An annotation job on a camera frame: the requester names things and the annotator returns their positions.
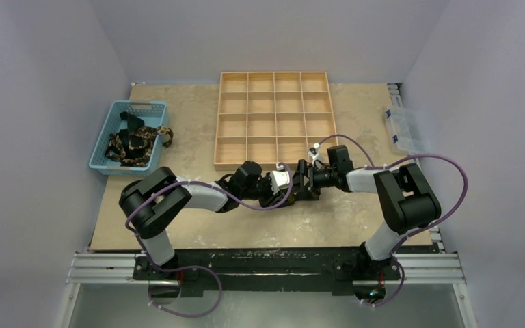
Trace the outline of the wooden compartment tray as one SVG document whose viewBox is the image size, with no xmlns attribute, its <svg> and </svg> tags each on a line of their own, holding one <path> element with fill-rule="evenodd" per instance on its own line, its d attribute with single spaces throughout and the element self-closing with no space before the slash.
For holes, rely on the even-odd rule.
<svg viewBox="0 0 525 328">
<path fill-rule="evenodd" d="M 245 161 L 264 169 L 295 165 L 325 140 L 338 144 L 326 72 L 222 72 L 213 165 L 236 169 Z"/>
</svg>

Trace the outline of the blue floral tie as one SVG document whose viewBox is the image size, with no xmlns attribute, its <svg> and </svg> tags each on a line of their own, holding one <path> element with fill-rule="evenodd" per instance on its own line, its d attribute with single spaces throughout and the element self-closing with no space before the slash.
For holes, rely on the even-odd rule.
<svg viewBox="0 0 525 328">
<path fill-rule="evenodd" d="M 296 190 L 292 190 L 289 195 L 288 195 L 288 198 L 287 198 L 287 201 L 285 201 L 285 203 L 288 205 L 288 206 L 292 206 L 293 204 L 295 204 L 295 202 L 298 200 L 298 191 Z"/>
</svg>

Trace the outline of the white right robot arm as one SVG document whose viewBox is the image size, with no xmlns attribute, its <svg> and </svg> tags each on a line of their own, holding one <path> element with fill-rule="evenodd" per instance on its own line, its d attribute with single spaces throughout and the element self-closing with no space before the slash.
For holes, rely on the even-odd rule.
<svg viewBox="0 0 525 328">
<path fill-rule="evenodd" d="M 355 168 L 346 146 L 327 149 L 327 163 L 303 159 L 292 176 L 294 200 L 317 200 L 322 188 L 335 187 L 346 193 L 374 193 L 379 199 L 383 223 L 360 245 L 358 273 L 372 278 L 392 257 L 399 241 L 416 228 L 425 228 L 440 218 L 442 209 L 417 164 L 392 169 Z"/>
</svg>

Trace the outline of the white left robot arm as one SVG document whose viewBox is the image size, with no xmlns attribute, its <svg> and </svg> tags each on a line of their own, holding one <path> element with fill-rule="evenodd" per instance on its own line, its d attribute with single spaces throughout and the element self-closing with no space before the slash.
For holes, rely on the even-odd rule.
<svg viewBox="0 0 525 328">
<path fill-rule="evenodd" d="M 259 164 L 246 161 L 235 173 L 211 183 L 187 180 L 160 167 L 126 186 L 118 205 L 126 215 L 126 228 L 147 254 L 150 271 L 159 279 L 169 279 L 176 272 L 176 261 L 166 229 L 180 211 L 227 213 L 239 206 L 273 210 L 287 203 L 292 188 L 291 171 L 285 163 L 263 174 Z"/>
</svg>

